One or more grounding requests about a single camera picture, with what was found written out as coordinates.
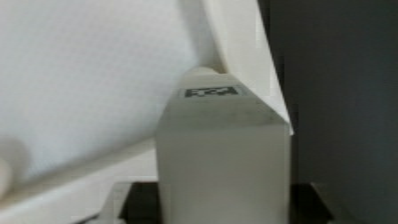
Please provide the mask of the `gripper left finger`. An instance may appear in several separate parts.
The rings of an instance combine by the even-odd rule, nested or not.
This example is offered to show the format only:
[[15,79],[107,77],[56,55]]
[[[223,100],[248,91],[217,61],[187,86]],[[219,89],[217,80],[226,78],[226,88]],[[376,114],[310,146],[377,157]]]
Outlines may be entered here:
[[159,184],[120,182],[88,224],[161,224]]

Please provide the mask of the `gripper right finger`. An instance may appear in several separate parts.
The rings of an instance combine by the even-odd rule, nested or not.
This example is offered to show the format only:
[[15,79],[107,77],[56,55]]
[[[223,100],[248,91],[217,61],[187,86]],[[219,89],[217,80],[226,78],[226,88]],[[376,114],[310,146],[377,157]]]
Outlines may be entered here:
[[356,224],[356,218],[322,184],[294,184],[290,193],[290,224]]

